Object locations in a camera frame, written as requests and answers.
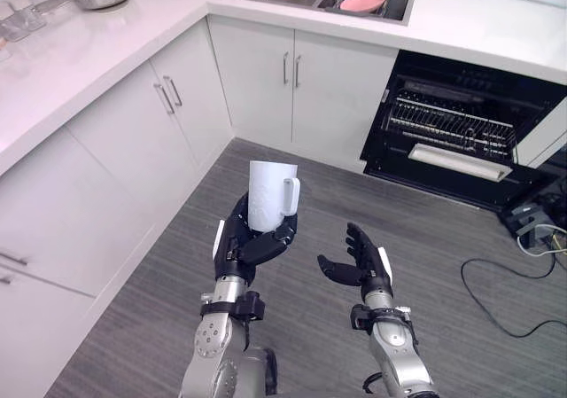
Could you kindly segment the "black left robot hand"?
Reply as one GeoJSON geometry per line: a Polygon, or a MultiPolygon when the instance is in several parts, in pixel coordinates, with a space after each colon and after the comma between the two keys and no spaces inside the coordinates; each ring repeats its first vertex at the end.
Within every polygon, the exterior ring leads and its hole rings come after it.
{"type": "Polygon", "coordinates": [[[283,254],[293,242],[297,229],[298,215],[292,215],[285,216],[275,230],[252,230],[248,222],[248,193],[245,193],[223,225],[214,251],[214,278],[236,276],[251,285],[256,267],[283,254]]]}

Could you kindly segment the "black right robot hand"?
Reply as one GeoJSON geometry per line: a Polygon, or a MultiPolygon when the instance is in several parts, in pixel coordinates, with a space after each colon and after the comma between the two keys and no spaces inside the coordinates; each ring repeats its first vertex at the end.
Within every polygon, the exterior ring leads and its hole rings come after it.
{"type": "Polygon", "coordinates": [[[392,292],[392,270],[383,247],[376,247],[361,227],[349,222],[346,227],[347,253],[354,265],[334,262],[317,256],[320,270],[328,279],[341,285],[368,287],[370,291],[392,292]]]}

